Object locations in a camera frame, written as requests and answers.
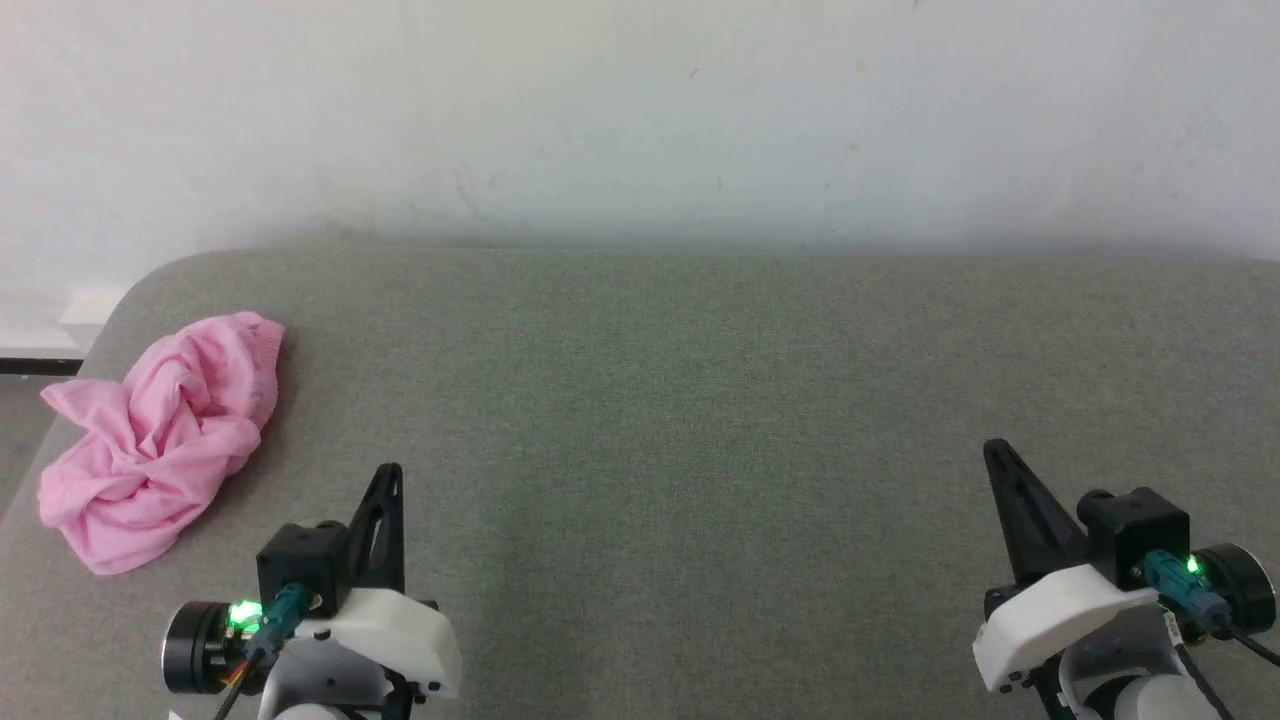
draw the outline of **wall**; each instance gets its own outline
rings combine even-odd
[[[8,0],[0,348],[285,242],[1275,258],[1276,37],[1262,0]]]

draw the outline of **pink cloth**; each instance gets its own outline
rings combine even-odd
[[[283,336],[255,313],[209,318],[156,341],[123,383],[45,388],[87,434],[41,474],[40,519],[99,575],[169,550],[257,447]]]

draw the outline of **cable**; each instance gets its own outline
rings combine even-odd
[[[1240,641],[1240,644],[1252,650],[1262,660],[1266,660],[1267,662],[1275,665],[1276,667],[1280,667],[1280,655],[1276,655],[1275,651],[1267,648],[1265,644],[1251,638],[1248,634],[1244,633],[1244,630],[1240,629],[1239,625],[1233,623],[1230,618],[1224,618],[1219,615],[1217,626],[1222,628],[1222,630],[1226,632],[1226,634]]]
[[[259,660],[261,660],[261,651],[253,651],[253,655],[239,666],[238,670],[232,675],[232,692],[228,693],[227,700],[223,701],[221,707],[218,708],[218,715],[214,715],[214,720],[227,720],[227,714],[232,711],[232,706],[239,698],[241,687],[244,684],[244,679],[253,674],[253,669],[257,667]]]
[[[1207,700],[1208,703],[1213,706],[1213,710],[1217,711],[1219,717],[1221,717],[1222,720],[1233,720],[1231,711],[1226,708],[1226,705],[1222,702],[1222,698],[1217,697],[1217,693],[1213,692],[1213,687],[1210,685],[1208,680],[1204,679],[1204,675],[1201,674],[1199,667],[1197,667],[1196,664],[1192,662],[1192,653],[1187,652],[1187,646],[1183,643],[1178,643],[1176,646],[1174,646],[1174,650],[1178,652],[1178,659],[1183,661],[1183,666],[1187,667],[1187,674],[1190,675],[1192,680],[1196,682],[1196,687],[1199,688],[1199,692],[1201,694],[1204,696],[1204,700]]]

